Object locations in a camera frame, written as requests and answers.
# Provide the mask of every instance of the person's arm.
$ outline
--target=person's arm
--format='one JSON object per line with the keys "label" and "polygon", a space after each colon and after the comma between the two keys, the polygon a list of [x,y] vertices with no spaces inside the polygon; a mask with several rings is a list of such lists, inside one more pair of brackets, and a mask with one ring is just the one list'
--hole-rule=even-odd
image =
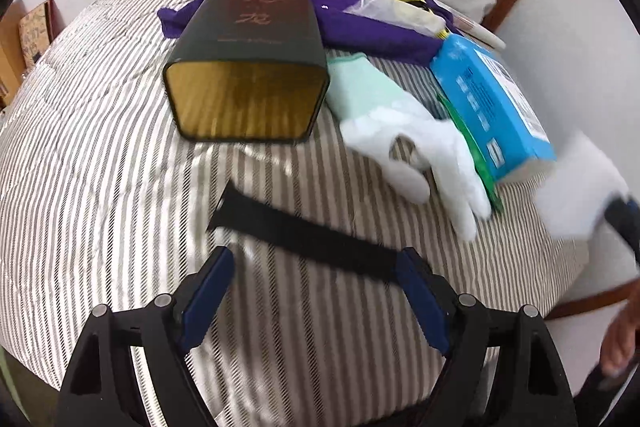
{"label": "person's arm", "polygon": [[622,371],[636,352],[636,331],[640,330],[640,282],[626,306],[607,329],[600,347],[600,367],[612,377]]}

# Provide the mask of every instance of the fabric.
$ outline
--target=fabric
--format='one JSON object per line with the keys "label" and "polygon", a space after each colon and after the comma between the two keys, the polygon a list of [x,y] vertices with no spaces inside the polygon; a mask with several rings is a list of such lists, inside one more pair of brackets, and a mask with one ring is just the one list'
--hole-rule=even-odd
{"label": "fabric", "polygon": [[[583,245],[545,234],[531,202],[538,180],[501,186],[505,213],[461,243],[437,194],[422,206],[398,198],[344,147],[326,107],[298,146],[183,140],[161,80],[174,42],[156,11],[190,1],[97,0],[42,55],[0,127],[0,343],[53,387],[92,306],[146,305],[227,245],[236,275],[187,359],[220,426],[347,427],[430,391],[442,359],[399,287],[206,232],[229,179],[316,223],[412,245],[491,307],[531,302],[546,314],[587,263]],[[370,60],[442,117],[426,68]],[[141,349],[134,367],[162,426]]]}
{"label": "fabric", "polygon": [[628,367],[617,377],[617,383],[606,383],[600,364],[596,365],[574,398],[575,413],[580,427],[625,427],[636,425],[640,417],[640,371],[638,365]]}
{"label": "fabric", "polygon": [[406,99],[406,91],[373,66],[364,53],[332,58],[326,103],[338,121],[350,120],[380,106]]}
{"label": "fabric", "polygon": [[[180,10],[158,10],[165,36],[178,38],[203,1],[194,0]],[[378,57],[429,66],[431,59],[442,46],[440,39],[366,17],[343,13],[345,8],[358,0],[311,1],[318,19],[322,43],[326,47],[363,51]],[[450,30],[456,31],[450,12],[440,8],[434,1],[428,0],[428,4],[447,21]]]}

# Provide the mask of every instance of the striped bedsheet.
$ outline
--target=striped bedsheet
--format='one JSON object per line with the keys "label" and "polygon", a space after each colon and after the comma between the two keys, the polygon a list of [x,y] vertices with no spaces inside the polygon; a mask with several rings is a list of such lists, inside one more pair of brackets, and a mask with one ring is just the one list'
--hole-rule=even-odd
{"label": "striped bedsheet", "polygon": [[[0,124],[0,343],[36,375],[60,386],[92,306],[143,306],[225,244],[236,277],[188,356],[219,425],[348,427],[428,395],[442,359],[399,288],[206,232],[229,179],[316,223],[412,245],[487,306],[546,313],[574,281],[586,248],[546,235],[531,202],[539,180],[502,186],[505,213],[465,244],[433,180],[428,204],[399,198],[345,149],[325,107],[298,146],[181,139],[161,82],[174,42],[155,12],[188,1],[96,1],[38,61]],[[372,62],[443,116],[428,70]],[[134,365],[151,423],[162,426],[141,349]]]}

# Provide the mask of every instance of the purple towel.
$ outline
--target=purple towel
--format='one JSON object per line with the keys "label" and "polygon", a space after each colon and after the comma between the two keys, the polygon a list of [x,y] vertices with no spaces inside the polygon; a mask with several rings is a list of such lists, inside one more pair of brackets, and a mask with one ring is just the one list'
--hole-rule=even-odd
{"label": "purple towel", "polygon": [[[164,36],[177,39],[203,1],[193,0],[178,11],[159,9],[158,17]],[[322,43],[327,48],[365,52],[376,57],[429,66],[443,42],[413,30],[343,12],[358,0],[311,1],[318,19]],[[435,13],[447,21],[447,27],[457,33],[451,13],[433,0],[426,1]]]}

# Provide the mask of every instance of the cardboard box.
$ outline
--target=cardboard box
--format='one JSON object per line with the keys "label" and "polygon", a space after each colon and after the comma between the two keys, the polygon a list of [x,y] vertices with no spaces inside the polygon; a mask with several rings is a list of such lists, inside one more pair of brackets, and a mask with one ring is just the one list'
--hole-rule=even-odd
{"label": "cardboard box", "polygon": [[540,120],[491,52],[451,35],[431,61],[431,71],[476,140],[495,180],[530,178],[556,158]]}
{"label": "cardboard box", "polygon": [[27,13],[18,24],[27,72],[33,70],[36,62],[53,42],[52,10],[53,0],[46,0]]}

